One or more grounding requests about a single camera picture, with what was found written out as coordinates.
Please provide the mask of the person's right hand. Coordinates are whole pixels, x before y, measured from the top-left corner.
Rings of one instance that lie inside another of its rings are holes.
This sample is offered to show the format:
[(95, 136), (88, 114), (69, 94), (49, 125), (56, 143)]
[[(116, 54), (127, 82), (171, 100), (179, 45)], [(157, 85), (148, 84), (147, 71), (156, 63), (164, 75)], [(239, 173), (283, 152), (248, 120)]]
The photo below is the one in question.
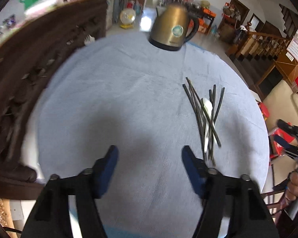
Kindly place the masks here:
[(285, 198), (288, 202), (295, 201), (298, 198), (298, 173), (293, 171), (289, 175), (289, 181), (285, 190)]

